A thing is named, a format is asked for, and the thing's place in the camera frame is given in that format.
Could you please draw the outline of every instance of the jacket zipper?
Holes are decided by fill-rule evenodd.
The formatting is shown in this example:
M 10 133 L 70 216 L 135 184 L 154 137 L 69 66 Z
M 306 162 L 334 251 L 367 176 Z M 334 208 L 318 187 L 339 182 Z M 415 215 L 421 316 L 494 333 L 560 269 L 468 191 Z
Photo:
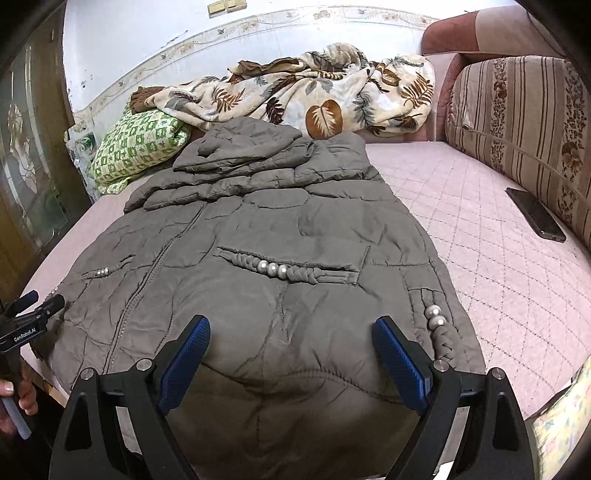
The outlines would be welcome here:
M 127 322 L 127 319 L 129 318 L 129 315 L 131 314 L 132 310 L 135 308 L 135 306 L 139 302 L 140 295 L 142 294 L 142 292 L 144 291 L 146 286 L 148 286 L 149 283 L 152 282 L 152 280 L 154 279 L 156 274 L 159 272 L 160 267 L 162 266 L 162 263 L 166 259 L 166 256 L 168 255 L 168 252 L 170 251 L 170 249 L 174 246 L 174 244 L 177 242 L 177 240 L 180 239 L 185 233 L 187 233 L 189 231 L 189 229 L 195 224 L 195 222 L 197 222 L 197 220 L 201 216 L 201 213 L 203 212 L 204 209 L 205 209 L 205 205 L 199 210 L 198 214 L 195 216 L 195 218 L 193 220 L 191 220 L 191 222 L 187 225 L 187 227 L 182 232 L 180 232 L 177 236 L 175 236 L 168 243 L 168 245 L 166 245 L 164 250 L 162 250 L 160 252 L 158 257 L 156 257 L 156 262 L 152 265 L 152 268 L 148 272 L 148 276 L 146 277 L 143 285 L 129 299 L 129 302 L 126 305 L 125 310 L 123 310 L 123 313 L 121 314 L 121 318 L 119 318 L 119 322 L 117 323 L 117 330 L 115 331 L 115 341 L 113 342 L 113 345 L 111 346 L 109 353 L 107 355 L 107 358 L 105 361 L 105 366 L 103 367 L 102 375 L 105 375 L 106 373 L 108 373 L 109 370 L 111 369 L 111 367 L 113 366 L 113 362 L 115 361 L 115 349 L 117 348 L 117 344 L 121 340 L 121 337 L 123 337 L 123 332 L 125 330 L 125 323 Z

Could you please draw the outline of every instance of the sofa armrest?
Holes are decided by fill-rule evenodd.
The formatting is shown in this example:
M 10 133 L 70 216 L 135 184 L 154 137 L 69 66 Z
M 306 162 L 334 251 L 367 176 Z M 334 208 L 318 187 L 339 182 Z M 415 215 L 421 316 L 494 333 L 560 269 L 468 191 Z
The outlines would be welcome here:
M 423 55 L 471 52 L 472 61 L 524 55 L 566 56 L 548 30 L 520 5 L 485 8 L 432 23 L 423 34 L 421 51 Z
M 446 139 L 445 123 L 453 86 L 469 62 L 459 53 L 437 53 L 426 58 L 435 69 L 435 89 L 431 112 L 423 128 L 426 129 L 426 140 L 442 142 Z

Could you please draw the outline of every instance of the leaf-print blanket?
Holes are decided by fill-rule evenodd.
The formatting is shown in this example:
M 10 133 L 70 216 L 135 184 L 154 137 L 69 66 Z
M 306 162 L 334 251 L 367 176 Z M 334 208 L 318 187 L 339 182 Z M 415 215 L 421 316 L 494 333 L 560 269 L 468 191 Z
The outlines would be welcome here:
M 389 137 L 413 132 L 431 109 L 435 74 L 418 55 L 368 61 L 353 45 L 261 65 L 240 61 L 223 79 L 205 76 L 167 87 L 146 107 L 207 131 L 240 116 L 287 124 L 312 138 L 367 129 Z

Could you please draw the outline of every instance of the decorative wall border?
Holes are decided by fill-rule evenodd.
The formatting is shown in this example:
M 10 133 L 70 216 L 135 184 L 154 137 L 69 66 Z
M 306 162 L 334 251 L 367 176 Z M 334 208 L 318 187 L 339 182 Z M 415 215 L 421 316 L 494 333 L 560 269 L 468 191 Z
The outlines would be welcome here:
M 167 65 L 218 46 L 226 41 L 249 35 L 299 25 L 314 25 L 323 22 L 382 24 L 425 30 L 438 19 L 427 15 L 413 14 L 390 8 L 355 6 L 302 7 L 253 15 L 211 28 L 183 40 L 146 60 L 123 75 L 104 90 L 86 108 L 74 114 L 76 121 L 97 115 L 122 92 L 135 87 Z

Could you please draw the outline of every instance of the wooden cabinet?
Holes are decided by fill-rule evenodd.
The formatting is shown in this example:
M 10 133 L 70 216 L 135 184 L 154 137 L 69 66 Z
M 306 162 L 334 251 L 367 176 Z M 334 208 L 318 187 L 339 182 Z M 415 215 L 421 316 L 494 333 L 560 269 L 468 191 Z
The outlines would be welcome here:
M 64 145 L 61 36 L 65 4 L 0 75 L 0 299 L 17 298 L 90 206 Z

